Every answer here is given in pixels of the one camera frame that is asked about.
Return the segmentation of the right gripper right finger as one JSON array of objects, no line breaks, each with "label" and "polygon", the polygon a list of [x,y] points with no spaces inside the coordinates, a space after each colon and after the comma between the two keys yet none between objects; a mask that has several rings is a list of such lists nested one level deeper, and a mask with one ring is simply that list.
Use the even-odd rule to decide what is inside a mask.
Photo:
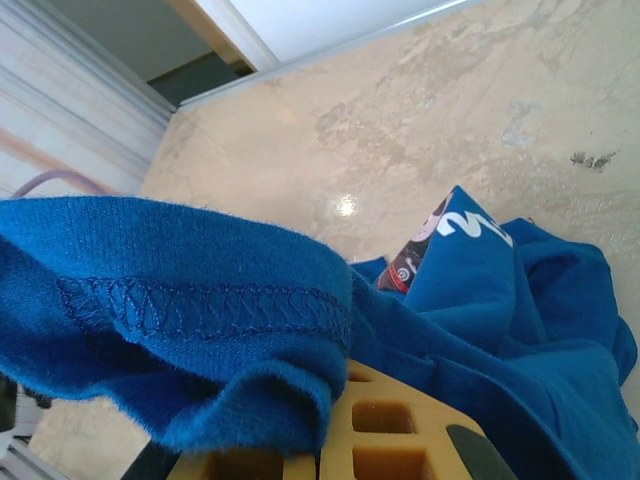
[{"label": "right gripper right finger", "polygon": [[517,480],[467,415],[351,360],[319,480]]}]

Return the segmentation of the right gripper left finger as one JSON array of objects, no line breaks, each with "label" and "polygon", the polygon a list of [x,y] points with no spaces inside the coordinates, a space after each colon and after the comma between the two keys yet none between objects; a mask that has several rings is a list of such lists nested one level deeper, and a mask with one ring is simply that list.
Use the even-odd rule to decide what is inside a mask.
[{"label": "right gripper left finger", "polygon": [[319,480],[319,465],[312,455],[231,449],[182,454],[169,480]]}]

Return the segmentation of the blue t-shirt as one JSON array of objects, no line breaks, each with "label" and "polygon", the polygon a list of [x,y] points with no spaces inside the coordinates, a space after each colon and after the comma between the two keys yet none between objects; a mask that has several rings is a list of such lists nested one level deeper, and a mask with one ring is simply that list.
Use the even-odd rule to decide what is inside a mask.
[{"label": "blue t-shirt", "polygon": [[475,420],[520,480],[640,480],[637,359],[591,245],[461,188],[401,283],[304,235],[128,197],[0,201],[0,372],[175,450],[315,452],[356,360]]}]

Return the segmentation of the aluminium table edge frame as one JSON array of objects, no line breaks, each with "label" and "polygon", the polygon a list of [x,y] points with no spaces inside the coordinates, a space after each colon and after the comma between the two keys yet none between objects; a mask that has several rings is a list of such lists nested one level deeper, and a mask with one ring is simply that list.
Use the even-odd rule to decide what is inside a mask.
[{"label": "aluminium table edge frame", "polygon": [[332,57],[380,38],[410,31],[482,0],[231,0],[281,65],[252,72],[221,87],[193,95],[179,104],[191,109],[259,85],[271,87],[308,74],[322,96],[334,81],[322,67]]}]

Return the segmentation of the white door frame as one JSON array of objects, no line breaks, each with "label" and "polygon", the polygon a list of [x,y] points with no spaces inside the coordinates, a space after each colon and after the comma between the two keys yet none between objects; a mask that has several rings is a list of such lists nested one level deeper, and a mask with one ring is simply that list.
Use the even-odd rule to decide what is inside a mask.
[{"label": "white door frame", "polygon": [[277,68],[281,61],[231,0],[166,0],[236,73]]}]

